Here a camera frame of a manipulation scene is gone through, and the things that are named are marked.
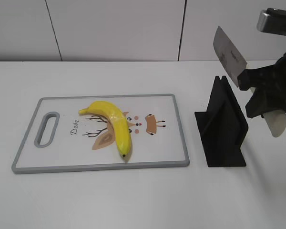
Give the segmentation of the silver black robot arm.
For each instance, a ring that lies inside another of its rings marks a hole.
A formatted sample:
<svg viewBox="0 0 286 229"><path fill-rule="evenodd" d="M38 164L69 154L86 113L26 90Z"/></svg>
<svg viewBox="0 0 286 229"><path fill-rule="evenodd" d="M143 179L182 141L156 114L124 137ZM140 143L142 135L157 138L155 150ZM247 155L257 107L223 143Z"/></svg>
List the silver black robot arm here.
<svg viewBox="0 0 286 229"><path fill-rule="evenodd" d="M286 10L262 10L256 28L260 32L286 36Z"/></svg>

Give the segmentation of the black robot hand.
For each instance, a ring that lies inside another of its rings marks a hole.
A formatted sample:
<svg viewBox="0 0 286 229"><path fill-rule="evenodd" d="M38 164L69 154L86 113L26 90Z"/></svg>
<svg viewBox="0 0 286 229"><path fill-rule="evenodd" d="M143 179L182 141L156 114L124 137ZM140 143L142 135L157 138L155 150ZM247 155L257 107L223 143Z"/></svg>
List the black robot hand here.
<svg viewBox="0 0 286 229"><path fill-rule="evenodd" d="M255 88L245 106L247 117L263 116L274 110L286 113L286 53L273 65L243 70L237 79L241 91Z"/></svg>

